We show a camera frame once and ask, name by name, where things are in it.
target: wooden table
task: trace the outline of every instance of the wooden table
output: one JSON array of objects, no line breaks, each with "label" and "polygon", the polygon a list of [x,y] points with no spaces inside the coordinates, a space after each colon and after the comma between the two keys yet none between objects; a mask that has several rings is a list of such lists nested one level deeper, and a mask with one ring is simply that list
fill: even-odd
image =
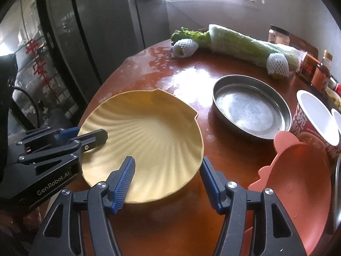
[{"label": "wooden table", "polygon": [[[171,42],[164,41],[130,57],[103,84],[86,109],[80,125],[103,101],[130,90],[163,89],[194,107],[208,156],[216,170],[244,188],[258,179],[257,171],[269,165],[276,153],[272,143],[251,143],[233,135],[212,111],[212,88],[229,74],[255,77],[275,88],[293,114],[296,92],[308,90],[292,75],[275,81],[267,71],[224,55],[196,52],[187,59],[171,56]],[[89,188],[83,178],[69,186],[73,191]],[[224,217],[211,208],[199,174],[177,193],[151,203],[125,204],[111,217],[123,255],[211,256]],[[88,221],[83,215],[87,255],[93,254]]]}]

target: yellow plate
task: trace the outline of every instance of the yellow plate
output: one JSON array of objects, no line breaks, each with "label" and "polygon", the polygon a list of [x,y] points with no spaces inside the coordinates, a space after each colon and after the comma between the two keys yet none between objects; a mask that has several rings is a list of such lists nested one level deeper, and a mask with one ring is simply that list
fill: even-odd
[{"label": "yellow plate", "polygon": [[204,142],[198,112],[161,89],[129,91],[99,105],[79,135],[104,129],[107,142],[84,153],[83,176],[90,186],[105,181],[126,156],[136,171],[126,203],[166,197],[187,184],[199,170]]}]

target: paper cup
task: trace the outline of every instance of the paper cup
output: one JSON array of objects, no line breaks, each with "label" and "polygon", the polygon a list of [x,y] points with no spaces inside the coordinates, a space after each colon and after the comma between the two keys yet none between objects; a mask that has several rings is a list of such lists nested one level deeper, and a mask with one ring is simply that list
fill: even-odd
[{"label": "paper cup", "polygon": [[301,142],[311,144],[335,158],[340,153],[340,135],[335,118],[311,93],[299,90],[296,96],[298,104],[290,132]]},{"label": "paper cup", "polygon": [[[339,129],[339,133],[341,134],[341,114],[336,110],[332,109],[331,110],[331,115],[333,116],[334,120],[336,121],[336,124]],[[341,154],[341,139],[337,148],[337,154]]]}]

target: sauce bottle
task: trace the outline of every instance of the sauce bottle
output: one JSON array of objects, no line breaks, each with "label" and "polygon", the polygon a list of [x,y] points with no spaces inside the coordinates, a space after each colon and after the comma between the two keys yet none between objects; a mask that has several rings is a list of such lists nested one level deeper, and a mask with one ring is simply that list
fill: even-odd
[{"label": "sauce bottle", "polygon": [[306,56],[304,57],[304,60],[301,62],[300,68],[296,70],[296,74],[303,81],[310,85],[318,64],[319,61],[306,52]]},{"label": "sauce bottle", "polygon": [[325,50],[323,52],[322,62],[317,65],[313,79],[311,80],[311,84],[320,92],[324,92],[328,86],[331,77],[330,66],[332,60],[333,56]]},{"label": "sauce bottle", "polygon": [[290,33],[286,30],[283,30],[279,27],[276,27],[274,25],[271,25],[269,30],[269,38],[268,42],[274,43],[274,44],[284,44],[289,46],[290,43]]}]

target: black cable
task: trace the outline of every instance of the black cable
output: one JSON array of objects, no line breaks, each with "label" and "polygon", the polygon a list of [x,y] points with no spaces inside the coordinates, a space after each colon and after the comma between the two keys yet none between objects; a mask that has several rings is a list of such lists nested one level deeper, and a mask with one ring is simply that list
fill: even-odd
[{"label": "black cable", "polygon": [[39,109],[37,104],[34,102],[33,98],[28,94],[28,92],[22,88],[14,87],[15,90],[21,91],[23,94],[27,96],[27,98],[31,101],[34,109],[35,109],[35,115],[37,116],[37,127],[40,128],[40,120],[39,120]]}]

